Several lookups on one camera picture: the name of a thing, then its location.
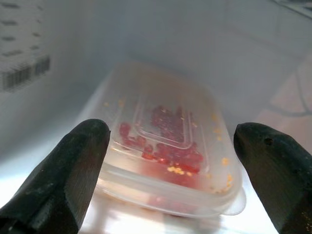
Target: container lid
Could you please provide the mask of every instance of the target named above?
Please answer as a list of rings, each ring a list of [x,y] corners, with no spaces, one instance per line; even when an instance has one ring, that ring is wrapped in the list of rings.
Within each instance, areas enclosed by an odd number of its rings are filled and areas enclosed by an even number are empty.
[[[112,129],[98,182],[106,193],[192,217],[219,214],[241,200],[238,161],[207,90],[129,62],[104,80],[79,120],[92,117]]]

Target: plastic container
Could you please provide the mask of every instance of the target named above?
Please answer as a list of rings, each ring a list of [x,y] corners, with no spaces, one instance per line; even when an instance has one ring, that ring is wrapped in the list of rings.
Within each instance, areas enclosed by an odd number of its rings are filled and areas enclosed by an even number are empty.
[[[97,183],[105,193],[189,217],[244,208],[238,161],[207,90],[129,62],[99,86],[79,121],[87,118],[112,130]]]

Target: barcode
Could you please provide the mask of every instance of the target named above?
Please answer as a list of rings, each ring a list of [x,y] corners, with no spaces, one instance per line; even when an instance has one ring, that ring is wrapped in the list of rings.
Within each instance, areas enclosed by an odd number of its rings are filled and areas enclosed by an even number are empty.
[[[13,90],[20,87],[22,84],[31,81],[40,75],[43,75],[50,70],[50,57],[39,59],[32,65],[20,65],[18,68],[13,68],[8,72],[2,73],[2,89],[5,91]]]

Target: translucent plastic lid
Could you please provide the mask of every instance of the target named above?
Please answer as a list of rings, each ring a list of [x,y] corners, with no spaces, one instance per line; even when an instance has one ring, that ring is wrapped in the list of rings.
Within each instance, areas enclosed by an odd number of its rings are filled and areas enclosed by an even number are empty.
[[[223,119],[205,89],[146,64],[123,64],[79,120],[112,129],[98,186],[124,200],[183,216],[224,212],[241,174]],[[244,199],[235,205],[237,213]]]

